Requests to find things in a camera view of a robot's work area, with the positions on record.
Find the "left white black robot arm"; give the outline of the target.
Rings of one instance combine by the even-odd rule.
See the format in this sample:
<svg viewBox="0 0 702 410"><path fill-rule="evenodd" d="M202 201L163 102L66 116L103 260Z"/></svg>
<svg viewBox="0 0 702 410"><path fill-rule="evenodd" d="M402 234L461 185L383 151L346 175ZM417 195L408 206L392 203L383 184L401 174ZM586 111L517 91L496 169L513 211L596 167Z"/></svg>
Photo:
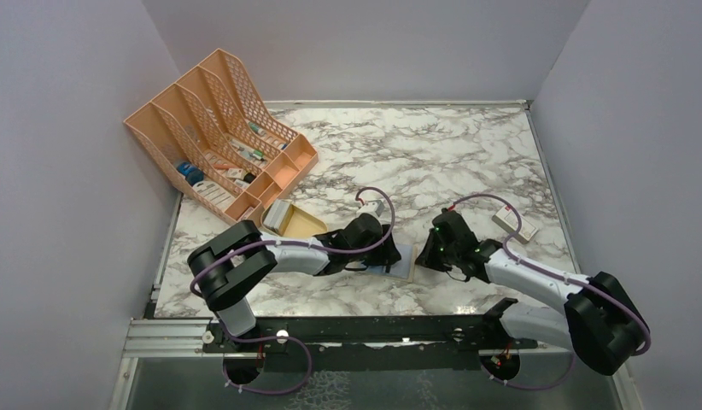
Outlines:
<svg viewBox="0 0 702 410"><path fill-rule="evenodd" d="M404 269L409 255L398 249L391 228L362 213L342 229L294 239L263 233L244 220L190 253L190 290L225 326L225 340L244 351L254 346L258 331L247 295L263 278L275 272L317 277Z"/></svg>

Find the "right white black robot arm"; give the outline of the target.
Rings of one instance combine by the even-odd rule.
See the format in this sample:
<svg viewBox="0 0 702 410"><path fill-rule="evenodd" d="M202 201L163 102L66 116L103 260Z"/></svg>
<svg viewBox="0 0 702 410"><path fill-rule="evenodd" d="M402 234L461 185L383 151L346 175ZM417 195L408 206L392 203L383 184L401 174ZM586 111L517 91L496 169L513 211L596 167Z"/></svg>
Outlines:
<svg viewBox="0 0 702 410"><path fill-rule="evenodd" d="M532 339L568 349L591 370L611 376L650 331L615 276L599 272L586 277L516 261L501 242L478 239L453 210L445 209L433 219L415 263L438 272L457 267L466 279L505 286L541 303L533 307L514 302L486 319L483 340L495 348L513 338Z"/></svg>

